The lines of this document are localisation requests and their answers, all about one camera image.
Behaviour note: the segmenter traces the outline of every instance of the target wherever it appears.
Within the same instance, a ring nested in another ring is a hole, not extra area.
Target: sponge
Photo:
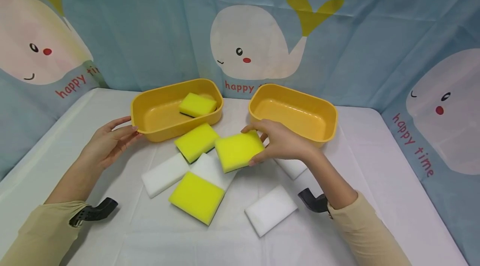
[[[143,184],[148,196],[153,199],[179,181],[189,170],[190,168],[181,153],[177,153],[167,161],[142,174]]]
[[[192,165],[191,172],[225,191],[227,191],[233,178],[235,178],[237,174],[237,171],[224,174],[218,158],[211,157],[207,154],[202,154],[198,158],[195,164]]]
[[[262,237],[296,209],[297,205],[287,191],[281,185],[278,185],[252,206],[245,209],[245,213],[258,236]]]
[[[195,93],[189,93],[179,106],[181,113],[190,115],[191,117],[207,115],[215,111],[216,108],[216,101],[196,95]]]
[[[224,195],[225,191],[222,188],[192,172],[187,172],[168,201],[210,225]]]
[[[280,165],[292,180],[298,178],[307,169],[307,166],[300,160],[275,159],[275,162]]]
[[[189,163],[192,163],[198,157],[211,150],[215,145],[215,140],[220,138],[212,127],[205,123],[189,131],[182,137],[175,140],[182,155]]]
[[[256,131],[237,134],[215,141],[215,149],[222,163],[223,172],[234,171],[248,165],[250,159],[263,151],[262,140]]]

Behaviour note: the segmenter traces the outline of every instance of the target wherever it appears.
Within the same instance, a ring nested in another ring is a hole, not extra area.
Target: forearm
[[[103,169],[77,159],[63,175],[45,204],[85,201],[100,178]]]
[[[306,149],[302,161],[310,169],[332,207],[341,209],[357,199],[357,192],[319,149],[314,147]]]
[[[69,221],[85,206],[85,202],[75,201],[37,207],[18,231],[0,266],[59,265],[80,230]]]
[[[328,210],[360,266],[409,266],[400,245],[363,194],[343,209]]]
[[[303,161],[322,188],[335,225],[361,266],[410,265],[373,207],[345,181],[322,152],[307,149]]]

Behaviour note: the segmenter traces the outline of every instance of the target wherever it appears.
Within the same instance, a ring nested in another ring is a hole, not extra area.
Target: whale tail
[[[302,36],[308,36],[325,19],[335,14],[342,7],[343,0],[329,0],[316,12],[313,12],[308,0],[287,0],[287,3],[295,10],[300,19]]]

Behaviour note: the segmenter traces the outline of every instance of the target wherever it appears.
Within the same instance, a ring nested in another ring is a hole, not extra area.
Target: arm
[[[247,125],[242,132],[253,129],[263,133],[262,141],[268,137],[269,144],[252,158],[250,166],[271,158],[304,162],[325,193],[335,225],[361,266],[410,265],[372,206],[341,177],[319,149],[281,123],[262,120]]]
[[[70,219],[87,206],[102,172],[141,138],[131,125],[113,130],[127,121],[130,117],[119,118],[95,132],[45,203],[29,215],[0,266],[59,265],[80,230]]]

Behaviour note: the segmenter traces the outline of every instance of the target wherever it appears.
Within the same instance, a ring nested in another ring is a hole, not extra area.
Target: white sponge
[[[145,185],[148,196],[153,199],[183,178],[183,175],[189,170],[190,168],[183,155],[177,153],[167,161],[142,174],[143,185]]]
[[[292,180],[298,178],[307,169],[307,166],[300,160],[275,159],[275,162],[280,165]]]
[[[245,209],[245,213],[258,236],[262,237],[296,209],[297,205],[287,191],[281,185],[278,185],[252,206]]]
[[[237,171],[224,174],[220,160],[207,154],[202,154],[198,158],[198,160],[192,165],[191,172],[202,179],[217,185],[225,191],[227,191],[233,178],[237,174]]]

